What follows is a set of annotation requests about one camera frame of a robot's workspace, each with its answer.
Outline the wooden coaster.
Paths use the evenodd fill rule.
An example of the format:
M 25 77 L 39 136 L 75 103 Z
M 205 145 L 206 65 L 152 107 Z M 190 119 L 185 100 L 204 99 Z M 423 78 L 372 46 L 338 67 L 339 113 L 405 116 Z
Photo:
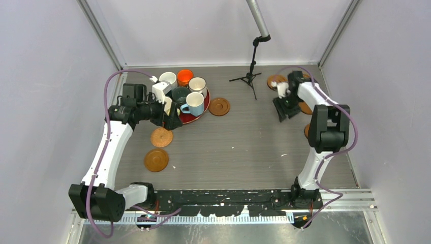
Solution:
M 288 80 L 283 75 L 271 75 L 267 78 L 267 86 L 273 90 L 277 91 L 280 88 L 289 88 Z
M 230 103 L 225 98 L 214 98 L 209 103 L 209 111 L 215 116 L 224 116 L 230 111 Z
M 150 150 L 144 157 L 144 166 L 150 172 L 160 172 L 169 163 L 169 156 L 163 149 L 156 148 Z
M 306 137 L 306 138 L 308 138 L 308 137 L 309 137 L 309 129 L 310 129 L 310 125 L 311 125 L 311 124 L 307 124 L 307 125 L 305 126 L 305 128 L 304 128 L 304 135 L 305 135 L 305 137 Z
M 313 114 L 313 111 L 305 102 L 299 102 L 298 106 L 299 106 L 302 113 L 307 114 L 307 115 Z

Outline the woven rattan coaster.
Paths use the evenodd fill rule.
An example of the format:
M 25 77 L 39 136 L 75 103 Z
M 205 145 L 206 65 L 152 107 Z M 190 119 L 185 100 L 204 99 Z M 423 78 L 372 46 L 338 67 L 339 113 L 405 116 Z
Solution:
M 151 136 L 150 142 L 153 146 L 162 148 L 168 146 L 173 140 L 173 133 L 165 128 L 155 129 Z

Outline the microphone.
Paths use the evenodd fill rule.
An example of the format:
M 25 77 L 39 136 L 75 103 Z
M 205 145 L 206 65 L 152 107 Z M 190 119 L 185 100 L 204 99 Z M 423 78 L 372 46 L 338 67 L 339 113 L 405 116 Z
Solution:
M 249 71 L 246 73 L 245 76 L 231 79 L 231 80 L 229 80 L 229 82 L 233 82 L 233 81 L 244 82 L 247 86 L 249 86 L 252 89 L 254 98 L 255 98 L 255 100 L 257 100 L 256 92 L 255 92 L 255 88 L 254 88 L 254 84 L 253 84 L 253 80 L 257 76 L 261 75 L 261 73 L 254 74 L 254 67 L 256 65 L 257 48 L 258 48 L 260 43 L 270 41 L 271 35 L 270 35 L 269 30 L 266 26 L 265 20 L 263 18 L 263 15 L 261 13 L 261 10 L 260 10 L 260 7 L 259 7 L 257 1 L 256 0 L 246 0 L 246 3 L 250 9 L 250 12 L 253 16 L 255 23 L 256 23 L 256 26 L 259 30 L 260 36 L 254 38 L 254 40 L 252 42 L 254 49 L 253 49 L 252 60 L 250 63 Z

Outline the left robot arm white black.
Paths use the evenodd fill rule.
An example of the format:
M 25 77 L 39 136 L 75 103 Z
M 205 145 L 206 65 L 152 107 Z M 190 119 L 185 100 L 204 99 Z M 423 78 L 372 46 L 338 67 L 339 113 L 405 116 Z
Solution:
M 95 158 L 80 184 L 72 184 L 68 195 L 79 216 L 94 221 L 118 222 L 134 205 L 151 210 L 156 203 L 153 185 L 133 182 L 114 190 L 115 177 L 124 148 L 140 121 L 150 121 L 168 131 L 182 126 L 173 103 L 165 112 L 165 103 L 156 101 L 144 84 L 124 84 L 117 103 L 107 110 L 103 136 Z

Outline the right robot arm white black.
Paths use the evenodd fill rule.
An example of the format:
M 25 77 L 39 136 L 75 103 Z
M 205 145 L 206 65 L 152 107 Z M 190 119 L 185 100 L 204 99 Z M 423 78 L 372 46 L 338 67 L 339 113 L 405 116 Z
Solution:
M 348 143 L 350 108 L 328 98 L 314 78 L 302 71 L 289 73 L 287 82 L 278 83 L 277 90 L 279 95 L 272 102 L 280 122 L 297 115 L 301 102 L 312 111 L 307 131 L 310 153 L 288 198 L 288 203 L 301 209 L 318 199 L 323 173 L 334 154 Z

